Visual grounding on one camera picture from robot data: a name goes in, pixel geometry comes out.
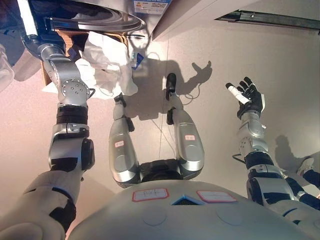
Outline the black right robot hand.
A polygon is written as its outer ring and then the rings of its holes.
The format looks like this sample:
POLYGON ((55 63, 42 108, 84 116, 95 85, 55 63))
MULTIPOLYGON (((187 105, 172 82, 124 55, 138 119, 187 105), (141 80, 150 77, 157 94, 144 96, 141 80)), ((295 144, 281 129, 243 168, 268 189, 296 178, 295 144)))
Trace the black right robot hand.
POLYGON ((241 120, 246 113, 254 113, 259 117, 265 108, 265 97, 261 94, 256 85, 249 77, 244 77, 239 86, 228 82, 225 84, 227 90, 236 98, 239 103, 237 117, 241 120))

